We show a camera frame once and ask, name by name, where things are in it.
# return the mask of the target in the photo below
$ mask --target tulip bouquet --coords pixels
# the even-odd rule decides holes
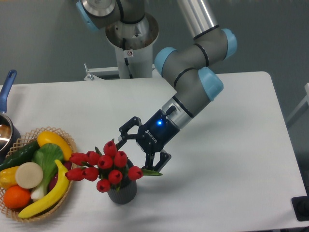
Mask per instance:
[[[118,144],[115,144],[114,140],[105,144],[104,154],[97,147],[95,150],[88,151],[86,154],[72,153],[70,161],[80,167],[71,169],[65,174],[68,180],[95,181],[99,178],[97,190],[107,192],[112,187],[119,191],[125,176],[134,181],[144,175],[162,175],[159,172],[141,169],[138,166],[129,167],[126,153],[118,150]]]

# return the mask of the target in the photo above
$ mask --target wicker basket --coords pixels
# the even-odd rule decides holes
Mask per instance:
[[[32,130],[31,132],[27,132],[26,135],[23,135],[20,139],[18,139],[16,141],[16,143],[13,144],[13,147],[11,147],[10,151],[8,152],[8,155],[11,155],[13,152],[17,151],[19,148],[23,147],[24,145],[32,142],[33,140],[35,140],[38,135],[42,132],[42,131],[52,131],[55,132],[57,134],[59,134],[71,147],[73,152],[76,152],[76,144],[74,142],[74,139],[72,139],[72,137],[66,133],[65,131],[63,131],[62,129],[56,129],[56,128],[51,128],[51,127],[47,127],[47,128],[37,128],[35,130]],[[35,222],[35,221],[39,221],[42,220],[48,216],[50,216],[52,213],[54,213],[63,203],[63,201],[66,199],[66,197],[68,196],[69,190],[72,186],[72,181],[70,181],[69,187],[66,191],[66,193],[64,194],[64,196],[60,199],[60,201],[48,212],[45,212],[41,215],[37,215],[31,218],[27,218],[27,219],[21,219],[18,217],[18,211],[14,211],[12,209],[7,208],[4,203],[3,203],[3,196],[5,193],[5,189],[0,188],[0,211],[6,215],[7,218],[11,218],[15,221],[19,221],[19,222]]]

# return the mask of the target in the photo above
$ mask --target cucumber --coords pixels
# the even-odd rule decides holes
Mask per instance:
[[[24,145],[12,155],[7,157],[2,164],[0,164],[0,172],[7,168],[20,166],[23,163],[31,162],[34,152],[40,148],[38,141],[35,140],[29,144]]]

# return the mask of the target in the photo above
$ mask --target flower pot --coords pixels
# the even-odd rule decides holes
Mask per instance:
[[[128,167],[132,167],[132,162],[127,160]],[[126,204],[134,199],[137,192],[136,180],[132,181],[128,176],[124,176],[121,181],[119,191],[113,186],[107,193],[110,199],[117,204]]]

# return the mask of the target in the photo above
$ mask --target blue joint cap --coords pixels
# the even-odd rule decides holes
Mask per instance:
[[[207,67],[201,68],[197,73],[208,98],[213,101],[224,88],[222,81]]]
[[[163,65],[166,61],[166,59],[168,58],[168,56],[173,52],[176,51],[175,48],[173,47],[166,47],[164,49],[162,49],[158,55],[156,55],[155,60],[154,60],[154,66],[155,68],[158,70],[158,72],[160,73],[160,75],[162,76],[162,70],[163,70]]]
[[[88,29],[90,29],[91,31],[98,31],[98,28],[96,27],[96,25],[94,25],[94,23],[91,21],[91,19],[87,15],[80,1],[76,3],[76,7],[82,16],[83,21],[86,23]]]
[[[233,34],[233,32],[231,30],[222,29],[222,31],[224,31],[224,33],[226,34],[226,37],[227,37],[227,53],[226,53],[226,57],[225,57],[225,59],[226,59],[236,52],[236,50],[237,50],[237,39],[236,39],[235,35]]]

